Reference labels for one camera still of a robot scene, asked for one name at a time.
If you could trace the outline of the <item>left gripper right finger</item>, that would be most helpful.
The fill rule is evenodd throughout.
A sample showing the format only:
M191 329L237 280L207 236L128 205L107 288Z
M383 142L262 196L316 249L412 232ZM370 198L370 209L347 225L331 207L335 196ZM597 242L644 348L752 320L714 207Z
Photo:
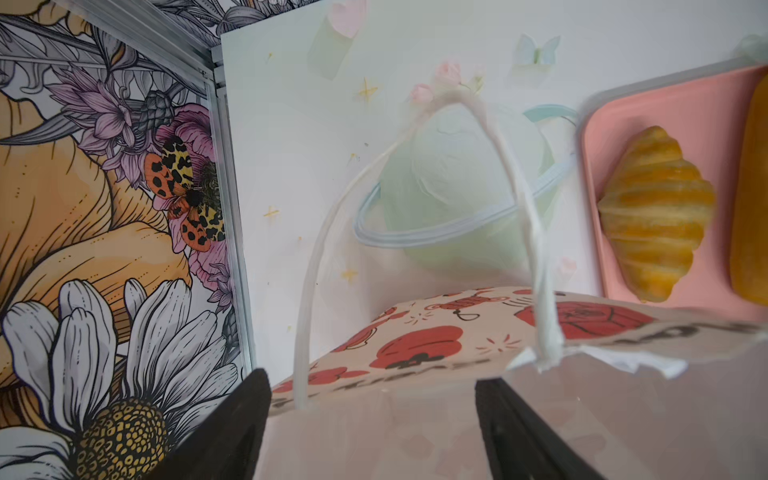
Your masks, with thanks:
M602 477L504 380L477 381L475 405L494 480Z

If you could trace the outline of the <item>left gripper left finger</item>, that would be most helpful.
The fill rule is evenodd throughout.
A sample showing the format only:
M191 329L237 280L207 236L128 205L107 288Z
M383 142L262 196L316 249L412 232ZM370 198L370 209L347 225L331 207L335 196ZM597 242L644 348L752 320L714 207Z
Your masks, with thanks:
M272 391L256 369L213 413L162 460L149 479L252 479L255 475Z

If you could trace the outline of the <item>white red paper gift bag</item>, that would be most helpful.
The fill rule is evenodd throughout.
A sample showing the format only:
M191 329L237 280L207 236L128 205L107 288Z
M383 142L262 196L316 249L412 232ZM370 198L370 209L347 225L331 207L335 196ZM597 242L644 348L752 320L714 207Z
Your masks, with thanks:
M473 320L430 311L429 325L407 320L423 300L394 306L344 345L318 360L310 333L319 270L337 218L331 211L317 236L305 275L292 375L272 391L256 475L260 479L423 479L467 440L473 456L460 473L485 478L586 478L592 468L568 445L548 446L548 427L524 418L525 402L503 374L540 370L587 354L627 371L639 366L668 376L694 360L728 359L766 338L755 323L672 318L632 309L639 326L622 334L570 340L559 307L568 295L552 288L540 219L515 153L486 106L464 92L429 103L423 118L462 105L492 144L522 211L531 287L503 287L499 303Z

